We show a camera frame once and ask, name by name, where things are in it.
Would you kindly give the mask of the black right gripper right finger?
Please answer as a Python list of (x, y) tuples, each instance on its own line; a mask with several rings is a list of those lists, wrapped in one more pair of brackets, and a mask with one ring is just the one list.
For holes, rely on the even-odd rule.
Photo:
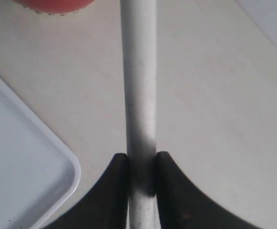
[(254, 229), (215, 203), (181, 171), (168, 152), (157, 153), (155, 185), (163, 229)]

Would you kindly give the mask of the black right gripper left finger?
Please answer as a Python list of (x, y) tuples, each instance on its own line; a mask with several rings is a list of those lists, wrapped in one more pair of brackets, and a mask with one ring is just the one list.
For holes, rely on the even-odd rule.
[(85, 196), (46, 229), (124, 229), (127, 222), (129, 161), (124, 153), (108, 167)]

